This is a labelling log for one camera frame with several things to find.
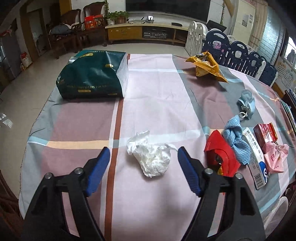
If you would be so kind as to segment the white blue medicine box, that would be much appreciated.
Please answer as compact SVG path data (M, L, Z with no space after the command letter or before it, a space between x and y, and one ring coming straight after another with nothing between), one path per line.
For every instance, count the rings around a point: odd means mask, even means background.
M264 155L256 137L249 128L245 128L242 131L242 138L250 146L250 162L248 167L253 177L255 188L259 190L267 184L269 177Z

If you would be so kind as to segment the red wrapper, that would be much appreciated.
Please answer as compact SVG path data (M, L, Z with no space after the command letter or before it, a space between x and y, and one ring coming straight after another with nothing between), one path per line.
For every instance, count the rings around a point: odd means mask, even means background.
M218 175L233 177L240 167L233 149L218 130L208 137L204 152L208 167Z

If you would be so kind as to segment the pink plastic wrapper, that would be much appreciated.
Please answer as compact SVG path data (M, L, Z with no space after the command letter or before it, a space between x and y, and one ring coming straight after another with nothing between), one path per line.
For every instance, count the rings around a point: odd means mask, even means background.
M287 144L278 145L274 142L264 144L263 155L269 173L283 173L283 162L288 156L289 146Z

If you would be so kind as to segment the blue checkered cloth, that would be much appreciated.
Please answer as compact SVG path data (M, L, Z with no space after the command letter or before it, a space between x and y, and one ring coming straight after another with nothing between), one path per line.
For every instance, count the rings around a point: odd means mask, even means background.
M250 163L250 146L242 138L239 115L235 115L227 122L222 136L234 151L236 160L242 165L248 165Z

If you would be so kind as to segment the red cigarette pack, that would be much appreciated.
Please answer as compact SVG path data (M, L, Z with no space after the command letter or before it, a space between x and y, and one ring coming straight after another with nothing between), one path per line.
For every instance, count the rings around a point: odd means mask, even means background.
M272 123L260 123L256 125L253 130L261 148L268 142L276 142L278 140L278 136Z

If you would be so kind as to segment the white tissue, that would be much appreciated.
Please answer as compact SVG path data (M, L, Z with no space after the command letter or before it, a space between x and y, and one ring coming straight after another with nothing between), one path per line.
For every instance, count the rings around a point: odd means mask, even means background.
M128 139L127 153L138 161L146 177L158 177L166 173L171 160L171 151L177 151L172 144L151 144L150 131L137 133Z

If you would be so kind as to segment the light blue face mask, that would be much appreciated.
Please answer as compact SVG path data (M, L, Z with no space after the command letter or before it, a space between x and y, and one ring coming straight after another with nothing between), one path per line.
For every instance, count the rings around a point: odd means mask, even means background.
M255 112L255 99L252 92L247 89L243 90L237 101L237 105L240 109L239 117L241 119L247 118L250 120Z

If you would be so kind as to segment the yellow snack bag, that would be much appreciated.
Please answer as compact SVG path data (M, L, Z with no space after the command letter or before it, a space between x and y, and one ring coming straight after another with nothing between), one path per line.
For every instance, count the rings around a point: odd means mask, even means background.
M195 75L197 77L209 75L218 82L228 82L220 70L218 63L208 51L191 56L186 62L194 64Z

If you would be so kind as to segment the striped plaid tablecloth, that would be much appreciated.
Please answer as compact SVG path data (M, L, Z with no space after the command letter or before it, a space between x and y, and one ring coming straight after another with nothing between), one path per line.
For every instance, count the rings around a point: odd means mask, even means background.
M240 172L255 197L263 220L270 217L295 175L295 134L277 94L241 72L222 67L227 82L195 76L192 63L171 54L132 54L124 99L65 101L54 89L29 135L22 166L19 208L25 215L43 176L69 174L108 147L112 158L97 192L89 198L107 240L180 240L199 203L171 153L167 172L146 177L126 151L136 133L149 142L185 147L205 162L204 147L214 130L222 131L239 114L237 101L248 89L255 112L241 122L253 129L272 123L279 144L289 146L284 172L271 174L255 189L248 167Z

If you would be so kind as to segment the dark green tissue pack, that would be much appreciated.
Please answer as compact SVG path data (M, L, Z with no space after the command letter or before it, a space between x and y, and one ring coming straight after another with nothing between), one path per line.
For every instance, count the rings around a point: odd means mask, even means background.
M56 86L63 99L124 98L127 81L126 52L83 50L69 59Z

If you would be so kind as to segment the navy white baby fence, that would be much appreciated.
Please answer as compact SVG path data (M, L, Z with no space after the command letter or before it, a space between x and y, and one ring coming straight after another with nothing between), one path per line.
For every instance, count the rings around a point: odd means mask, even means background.
M272 86L278 77L276 68L250 46L224 33L225 27L193 21L189 24L185 50L190 56L209 52L222 66L240 71Z

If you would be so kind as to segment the red gift box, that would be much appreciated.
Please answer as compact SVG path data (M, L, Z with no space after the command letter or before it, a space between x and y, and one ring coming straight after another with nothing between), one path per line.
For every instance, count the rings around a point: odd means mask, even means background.
M84 18L84 24L86 30L92 30L104 26L103 15L86 16Z

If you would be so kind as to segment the white floor air conditioner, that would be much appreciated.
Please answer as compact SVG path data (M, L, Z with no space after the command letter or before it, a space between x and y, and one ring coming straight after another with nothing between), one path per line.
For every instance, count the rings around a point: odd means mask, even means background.
M248 45L256 11L256 1L236 1L231 35Z

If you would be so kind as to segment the large black television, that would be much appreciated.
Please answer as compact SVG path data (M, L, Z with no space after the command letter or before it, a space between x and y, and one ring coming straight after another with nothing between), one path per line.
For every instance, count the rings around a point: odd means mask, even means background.
M127 11L157 11L206 21L210 0L128 0Z

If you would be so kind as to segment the potted green plant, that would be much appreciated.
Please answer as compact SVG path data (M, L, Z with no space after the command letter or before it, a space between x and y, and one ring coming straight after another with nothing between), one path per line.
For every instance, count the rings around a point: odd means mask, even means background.
M126 11L108 12L105 16L107 25L124 24L127 22L129 13Z

